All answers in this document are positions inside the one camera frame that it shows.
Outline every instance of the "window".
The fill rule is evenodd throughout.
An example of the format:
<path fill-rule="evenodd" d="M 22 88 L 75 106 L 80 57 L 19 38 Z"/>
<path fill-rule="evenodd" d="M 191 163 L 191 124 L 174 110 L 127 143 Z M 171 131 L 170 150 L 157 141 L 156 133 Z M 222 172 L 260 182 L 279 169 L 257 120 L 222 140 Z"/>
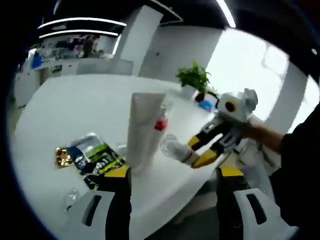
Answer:
<path fill-rule="evenodd" d="M 222 33 L 206 71 L 219 94 L 254 89 L 258 105 L 253 114 L 265 121 L 280 94 L 288 63 L 288 56 L 275 46 L 231 28 Z"/>
<path fill-rule="evenodd" d="M 303 123 L 307 117 L 313 112 L 320 101 L 320 88 L 316 81 L 309 75 L 305 86 L 304 97 L 299 110 L 293 120 L 293 123 L 288 131 L 292 133 L 294 129 Z"/>

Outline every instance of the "gold wrapper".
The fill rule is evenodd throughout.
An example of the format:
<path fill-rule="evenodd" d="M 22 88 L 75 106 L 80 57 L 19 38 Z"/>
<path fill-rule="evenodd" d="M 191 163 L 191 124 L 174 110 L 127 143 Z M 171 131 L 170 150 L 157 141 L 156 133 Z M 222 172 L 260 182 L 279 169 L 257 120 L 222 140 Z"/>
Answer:
<path fill-rule="evenodd" d="M 65 147 L 57 147 L 55 149 L 55 163 L 60 169 L 74 164 Z"/>

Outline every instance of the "potted plant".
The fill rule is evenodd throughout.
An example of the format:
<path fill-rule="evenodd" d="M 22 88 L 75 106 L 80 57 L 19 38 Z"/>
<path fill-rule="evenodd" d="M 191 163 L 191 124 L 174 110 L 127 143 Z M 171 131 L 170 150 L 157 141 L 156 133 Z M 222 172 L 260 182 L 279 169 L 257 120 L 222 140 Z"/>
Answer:
<path fill-rule="evenodd" d="M 206 93 L 206 87 L 209 83 L 209 79 L 204 67 L 198 65 L 194 60 L 193 66 L 191 68 L 179 68 L 178 74 L 175 75 L 179 78 L 179 82 L 182 86 L 182 94 L 188 98 L 192 99 L 199 92 L 201 94 Z"/>

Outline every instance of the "white tube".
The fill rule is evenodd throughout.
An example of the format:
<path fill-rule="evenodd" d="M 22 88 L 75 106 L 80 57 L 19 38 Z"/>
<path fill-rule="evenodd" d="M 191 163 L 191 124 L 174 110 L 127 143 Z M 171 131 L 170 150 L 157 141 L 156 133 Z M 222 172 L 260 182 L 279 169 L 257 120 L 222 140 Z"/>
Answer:
<path fill-rule="evenodd" d="M 158 118 L 163 93 L 133 93 L 127 135 L 126 162 L 132 173 L 140 172 L 148 159 L 148 149 Z"/>

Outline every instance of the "ceiling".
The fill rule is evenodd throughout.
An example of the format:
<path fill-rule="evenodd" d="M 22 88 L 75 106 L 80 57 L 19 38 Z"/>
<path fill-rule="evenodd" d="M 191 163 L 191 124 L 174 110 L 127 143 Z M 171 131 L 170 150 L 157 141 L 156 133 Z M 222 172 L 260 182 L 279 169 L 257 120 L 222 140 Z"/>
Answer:
<path fill-rule="evenodd" d="M 223 29 L 228 25 L 216 0 L 60 0 L 55 14 L 48 12 L 44 22 L 70 17 L 94 17 L 126 22 L 130 13 L 148 5 L 164 14 L 161 25 L 189 25 Z M 320 75 L 320 16 L 313 0 L 225 0 L 236 28 L 260 37 L 289 54 L 290 60 L 316 81 Z M 170 8 L 183 21 L 163 6 Z M 38 36 L 51 33 L 54 25 L 39 29 Z M 91 29 L 120 34 L 124 27 L 111 23 L 70 21 L 68 30 Z"/>

